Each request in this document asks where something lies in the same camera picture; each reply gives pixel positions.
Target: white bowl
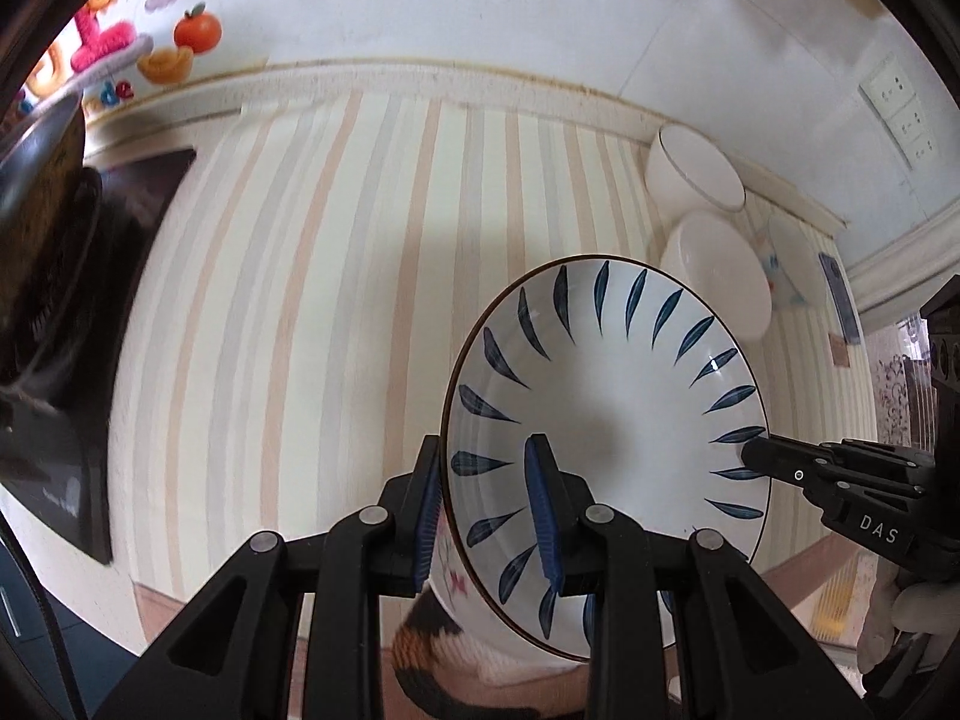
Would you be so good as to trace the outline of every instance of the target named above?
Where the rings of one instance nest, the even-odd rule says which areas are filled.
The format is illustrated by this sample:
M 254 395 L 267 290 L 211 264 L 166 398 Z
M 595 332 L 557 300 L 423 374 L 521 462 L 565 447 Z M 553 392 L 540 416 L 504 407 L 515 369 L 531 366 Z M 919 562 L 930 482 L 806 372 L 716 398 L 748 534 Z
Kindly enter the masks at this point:
M 735 214 L 746 201 L 740 176 L 723 152 L 683 124 L 659 129 L 643 178 L 664 232 L 691 211 Z
M 695 211 L 666 242 L 661 269 L 716 312 L 738 341 L 759 341 L 770 326 L 770 285 L 750 245 L 718 215 Z
M 466 570 L 470 584 L 450 577 L 450 613 L 476 637 L 509 627 L 531 646 L 586 661 L 594 603 L 559 597 L 544 576 L 529 437 L 546 435 L 561 470 L 644 528 L 677 538 L 716 528 L 750 556 L 770 480 L 744 469 L 740 450 L 766 429 L 742 351 L 676 279 L 613 256 L 547 263 L 493 301 L 451 375 L 440 423 L 449 528 L 438 529 L 446 554 L 431 576 L 445 565 Z M 500 625 L 481 627 L 474 595 Z M 661 603 L 664 646 L 672 620 Z
M 827 301 L 827 280 L 817 254 L 800 228 L 773 217 L 755 240 L 757 256 L 770 282 L 775 310 L 797 306 L 822 306 Z
M 470 579 L 443 512 L 440 512 L 430 563 L 430 586 L 443 610 L 464 631 L 517 664 L 523 664 L 524 669 L 517 669 L 518 682 L 531 679 L 531 667 L 546 670 L 539 676 L 576 667 L 576 661 L 546 652 L 517 635 L 493 612 Z

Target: blue leaf pattern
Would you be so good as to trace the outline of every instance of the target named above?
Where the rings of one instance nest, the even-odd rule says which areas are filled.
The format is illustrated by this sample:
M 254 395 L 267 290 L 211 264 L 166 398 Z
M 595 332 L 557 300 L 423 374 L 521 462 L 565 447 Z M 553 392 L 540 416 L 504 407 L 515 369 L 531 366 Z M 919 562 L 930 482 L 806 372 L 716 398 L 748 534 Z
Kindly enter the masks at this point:
M 683 341 L 680 343 L 680 350 L 677 352 L 677 359 L 673 361 L 674 365 L 677 365 L 677 362 L 680 362 L 680 357 L 683 357 L 683 355 L 693 348 L 693 344 L 697 343 L 697 341 L 704 336 L 704 333 L 709 330 L 712 324 L 713 317 L 707 317 L 706 319 L 701 319 L 690 328 L 690 331 L 683 336 Z
M 500 410 L 496 410 L 488 404 L 480 395 L 470 389 L 466 384 L 462 384 L 457 388 L 457 391 L 460 394 L 460 402 L 464 404 L 464 408 L 469 411 L 469 413 L 474 413 L 477 416 L 486 416 L 488 419 L 499 419 L 502 422 L 514 422 L 520 424 L 515 419 L 510 419 L 505 413 L 502 413 Z
M 722 476 L 724 479 L 733 479 L 735 482 L 749 482 L 752 479 L 760 479 L 762 473 L 750 469 L 726 469 L 723 471 L 710 471 L 712 474 Z
M 600 335 L 603 335 L 603 301 L 607 296 L 607 284 L 610 280 L 610 260 L 603 264 L 603 268 L 597 274 L 596 281 L 593 282 L 593 307 L 597 313 L 597 327 L 600 328 Z
M 752 506 L 712 501 L 709 498 L 704 498 L 704 501 L 717 507 L 717 509 L 720 509 L 724 514 L 728 514 L 729 517 L 735 517 L 736 519 L 758 519 L 759 517 L 763 517 L 763 512 L 760 509 L 754 509 Z
M 566 334 L 573 341 L 573 333 L 570 332 L 570 304 L 568 289 L 566 288 L 566 266 L 561 265 L 557 272 L 557 279 L 553 282 L 553 308 L 557 312 L 560 324 L 566 330 Z
M 467 546 L 477 546 L 481 541 L 492 536 L 496 530 L 501 525 L 504 525 L 511 517 L 522 511 L 523 509 L 517 509 L 515 512 L 510 512 L 510 514 L 501 514 L 499 517 L 489 517 L 474 522 L 470 525 L 470 529 L 467 532 Z
M 710 406 L 704 413 L 718 412 L 721 409 L 728 409 L 731 406 L 735 406 L 737 403 L 741 403 L 750 397 L 754 392 L 757 391 L 757 388 L 752 384 L 744 384 L 741 386 L 735 386 L 726 394 L 723 394 L 717 398 L 717 402 Z
M 557 603 L 557 594 L 554 592 L 553 587 L 548 587 L 546 593 L 544 593 L 544 598 L 541 599 L 541 607 L 539 612 L 536 615 L 541 621 L 541 631 L 544 632 L 544 638 L 549 640 L 550 631 L 553 628 L 553 608 Z
M 584 601 L 584 638 L 591 647 L 593 646 L 593 610 L 596 605 L 596 596 L 593 593 L 587 595 L 587 600 Z
M 546 353 L 546 350 L 539 342 L 539 338 L 536 337 L 534 323 L 530 319 L 530 306 L 527 305 L 527 290 L 523 287 L 520 287 L 520 300 L 517 301 L 517 319 L 520 321 L 520 329 L 523 331 L 523 335 L 526 336 L 527 341 L 530 342 L 530 346 L 533 346 L 539 356 L 543 357 L 544 360 L 549 360 L 550 355 Z
M 497 589 L 497 595 L 500 598 L 501 604 L 505 604 L 510 600 L 510 594 L 514 591 L 514 587 L 517 586 L 517 582 L 520 581 L 520 575 L 527 567 L 527 560 L 530 560 L 530 556 L 534 554 L 535 549 L 536 544 L 523 550 L 520 555 L 517 555 L 513 560 L 508 562 L 506 568 L 503 569 L 500 575 L 500 586 Z
M 474 455 L 472 452 L 457 452 L 450 459 L 450 470 L 457 476 L 479 476 L 482 473 L 496 471 L 496 469 L 502 469 L 503 466 L 511 465 L 512 463 L 485 458 L 483 455 Z
M 673 314 L 673 310 L 677 308 L 677 303 L 680 302 L 680 295 L 683 294 L 683 290 L 677 290 L 673 295 L 670 295 L 669 298 L 664 300 L 664 304 L 659 310 L 659 314 L 656 315 L 656 322 L 654 322 L 654 337 L 650 341 L 650 348 L 654 347 L 656 343 L 656 336 L 659 336 L 659 332 L 664 328 L 666 320 L 670 319 L 670 314 Z
M 760 425 L 750 425 L 749 427 L 731 430 L 731 432 L 725 433 L 723 436 L 719 437 L 718 439 L 714 439 L 710 443 L 746 443 L 750 439 L 755 439 L 761 433 L 766 432 L 767 429 L 765 427 L 760 427 Z
M 624 312 L 627 338 L 630 338 L 630 323 L 634 320 L 634 314 L 637 312 L 637 306 L 640 304 L 640 297 L 643 295 L 643 285 L 646 283 L 647 269 L 644 268 L 640 271 L 640 275 L 634 280 L 634 285 L 630 288 L 630 295 L 627 297 L 627 310 Z
M 483 329 L 483 356 L 487 358 L 490 367 L 501 376 L 506 376 L 520 386 L 526 386 L 510 368 L 503 352 L 500 351 L 500 347 L 496 343 L 496 338 L 493 338 L 493 330 L 488 327 Z
M 700 369 L 700 372 L 697 374 L 697 378 L 695 378 L 692 382 L 690 382 L 690 386 L 693 386 L 694 384 L 699 382 L 702 378 L 704 378 L 704 376 L 707 376 L 713 373 L 714 371 L 720 370 L 720 368 L 726 365 L 730 360 L 733 360 L 733 358 L 736 357 L 738 353 L 739 352 L 736 350 L 736 348 L 727 349 L 727 351 L 725 352 L 720 352 L 720 354 L 718 354 L 716 357 L 710 360 L 707 363 L 707 365 L 704 365 Z

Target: white glove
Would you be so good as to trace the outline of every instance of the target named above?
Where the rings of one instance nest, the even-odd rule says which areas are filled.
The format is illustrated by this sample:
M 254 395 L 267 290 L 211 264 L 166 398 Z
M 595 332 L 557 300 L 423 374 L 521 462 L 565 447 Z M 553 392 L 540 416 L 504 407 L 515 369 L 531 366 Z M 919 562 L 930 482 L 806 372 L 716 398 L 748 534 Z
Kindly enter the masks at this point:
M 877 564 L 877 580 L 870 595 L 870 608 L 856 645 L 856 663 L 861 674 L 883 661 L 893 647 L 896 631 L 930 634 L 918 668 L 939 664 L 960 631 L 960 584 L 896 585 L 899 568 L 889 560 Z

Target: striped wallpaper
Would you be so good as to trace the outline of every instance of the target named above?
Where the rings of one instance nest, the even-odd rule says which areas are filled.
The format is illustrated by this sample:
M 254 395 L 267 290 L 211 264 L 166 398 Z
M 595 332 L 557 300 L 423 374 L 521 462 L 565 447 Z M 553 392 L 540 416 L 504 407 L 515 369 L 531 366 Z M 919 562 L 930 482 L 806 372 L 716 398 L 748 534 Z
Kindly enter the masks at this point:
M 202 149 L 134 305 L 112 418 L 112 531 L 133 579 L 185 599 L 246 538 L 315 533 L 410 469 L 479 314 L 555 257 L 659 258 L 640 146 L 400 95 L 245 109 Z M 773 206 L 751 196 L 751 235 Z M 803 225 L 816 247 L 832 240 Z M 832 306 L 747 349 L 772 429 L 875 435 L 867 360 Z M 757 560 L 819 538 L 774 492 Z

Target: cable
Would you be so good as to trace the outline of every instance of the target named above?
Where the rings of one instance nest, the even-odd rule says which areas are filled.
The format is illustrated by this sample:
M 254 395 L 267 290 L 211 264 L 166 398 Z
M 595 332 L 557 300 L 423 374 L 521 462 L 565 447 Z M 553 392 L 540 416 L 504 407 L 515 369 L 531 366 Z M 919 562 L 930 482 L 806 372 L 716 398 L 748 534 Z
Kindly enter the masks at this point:
M 59 670 L 59 675 L 61 675 L 61 680 L 64 683 L 64 690 L 66 691 L 67 701 L 70 702 L 70 709 L 73 709 L 73 715 L 76 720 L 88 720 L 86 707 L 83 706 L 83 698 L 80 696 L 80 687 L 77 685 L 77 677 L 73 673 L 73 667 L 70 665 L 70 659 L 66 653 L 66 644 L 64 644 L 64 636 L 61 634 L 61 630 L 59 630 L 59 625 L 56 624 L 50 599 L 47 598 L 46 590 L 43 589 L 40 580 L 37 579 L 37 573 L 35 573 L 34 567 L 30 564 L 30 560 L 27 559 L 23 547 L 20 546 L 20 542 L 17 540 L 16 534 L 13 533 L 13 528 L 10 527 L 3 512 L 0 512 L 0 539 L 3 539 L 3 543 L 6 544 L 8 551 L 10 551 L 11 556 L 13 556 L 16 567 L 20 569 L 24 580 L 27 581 L 27 587 L 30 587 L 30 593 L 34 596 L 34 600 L 40 607 L 40 616 L 43 617 L 43 624 L 46 626 L 47 635 L 49 635 L 50 643 L 54 648 L 56 668 Z

